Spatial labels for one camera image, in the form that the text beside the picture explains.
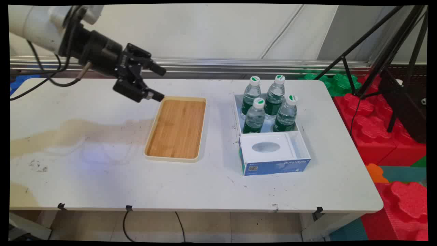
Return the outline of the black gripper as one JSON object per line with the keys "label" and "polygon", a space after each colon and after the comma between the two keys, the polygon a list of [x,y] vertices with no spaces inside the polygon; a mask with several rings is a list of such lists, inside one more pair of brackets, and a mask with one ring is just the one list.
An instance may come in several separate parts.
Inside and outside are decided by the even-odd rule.
{"label": "black gripper", "polygon": [[99,32],[79,30],[79,63],[105,76],[117,78],[113,90],[135,102],[143,99],[161,102],[165,95],[153,90],[143,80],[142,69],[159,76],[167,70],[158,65],[152,54],[128,43],[125,48]]}

